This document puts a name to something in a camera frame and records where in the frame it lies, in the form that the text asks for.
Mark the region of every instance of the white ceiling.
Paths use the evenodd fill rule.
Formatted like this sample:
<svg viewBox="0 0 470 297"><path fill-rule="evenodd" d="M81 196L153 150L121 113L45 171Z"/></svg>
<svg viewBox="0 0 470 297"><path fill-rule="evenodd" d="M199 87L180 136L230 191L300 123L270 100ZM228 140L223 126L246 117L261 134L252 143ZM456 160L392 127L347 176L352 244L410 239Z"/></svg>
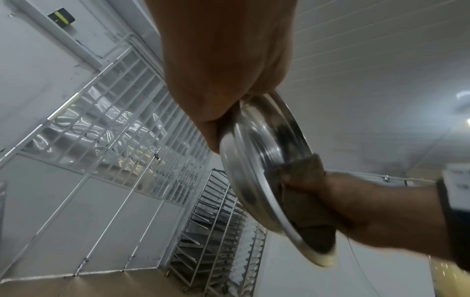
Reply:
<svg viewBox="0 0 470 297"><path fill-rule="evenodd" d="M429 177L470 161L469 0L300 0L296 14L279 90L326 168Z"/></svg>

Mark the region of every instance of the wire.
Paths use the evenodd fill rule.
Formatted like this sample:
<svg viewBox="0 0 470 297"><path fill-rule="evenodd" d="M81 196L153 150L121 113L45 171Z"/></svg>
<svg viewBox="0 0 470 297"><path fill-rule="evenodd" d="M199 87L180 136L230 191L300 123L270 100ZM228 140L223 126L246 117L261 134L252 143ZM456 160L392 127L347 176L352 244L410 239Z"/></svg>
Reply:
<svg viewBox="0 0 470 297"><path fill-rule="evenodd" d="M353 246L351 245L351 241L349 241L349 237L347 237L347 239L348 239L349 247L351 248L352 255L353 255L354 259L356 260L356 263L357 263L359 269L361 270L362 275L367 280L367 282L370 284L370 286L375 291L377 296L382 297L382 295L377 291L377 289L374 287L374 285L371 283L371 281L367 278L366 274L364 273L364 270L361 267L361 264L359 264L359 261L357 260L356 254L354 253L354 250L353 250Z"/></svg>

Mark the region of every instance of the floor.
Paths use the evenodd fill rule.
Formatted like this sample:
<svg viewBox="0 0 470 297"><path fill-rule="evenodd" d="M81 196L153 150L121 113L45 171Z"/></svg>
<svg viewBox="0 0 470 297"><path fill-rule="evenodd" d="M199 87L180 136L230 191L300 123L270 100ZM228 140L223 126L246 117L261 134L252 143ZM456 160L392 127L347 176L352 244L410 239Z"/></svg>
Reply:
<svg viewBox="0 0 470 297"><path fill-rule="evenodd" d="M196 297L201 292L183 293L182 283L165 278L156 269L77 277L7 282L0 285L2 297Z"/></svg>

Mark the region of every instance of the brown rag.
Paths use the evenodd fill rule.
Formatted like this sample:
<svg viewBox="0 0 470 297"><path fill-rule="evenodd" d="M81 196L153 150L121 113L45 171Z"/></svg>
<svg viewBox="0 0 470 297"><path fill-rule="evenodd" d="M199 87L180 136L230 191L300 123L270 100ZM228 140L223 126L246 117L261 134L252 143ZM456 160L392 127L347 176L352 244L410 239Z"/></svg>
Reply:
<svg viewBox="0 0 470 297"><path fill-rule="evenodd" d="M328 253L333 249L335 226L342 226L344 222L315 196L284 187L281 178L284 175L289 175L291 179L320 178L324 174L322 162L317 154L283 164L265 174L286 216L305 242L318 253Z"/></svg>

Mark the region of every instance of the hand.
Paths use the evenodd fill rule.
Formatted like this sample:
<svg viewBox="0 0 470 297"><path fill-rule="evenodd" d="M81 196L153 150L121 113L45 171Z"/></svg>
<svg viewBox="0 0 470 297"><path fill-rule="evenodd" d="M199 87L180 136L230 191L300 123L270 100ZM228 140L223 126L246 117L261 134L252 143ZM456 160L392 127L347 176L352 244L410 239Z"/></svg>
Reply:
<svg viewBox="0 0 470 297"><path fill-rule="evenodd" d="M350 225L340 231L357 242L450 259L446 222L435 186L388 187L339 173L283 182L317 196L349 220Z"/></svg>
<svg viewBox="0 0 470 297"><path fill-rule="evenodd" d="M218 152L218 120L239 99L274 90L292 53L296 0L146 0L162 37L174 100Z"/></svg>

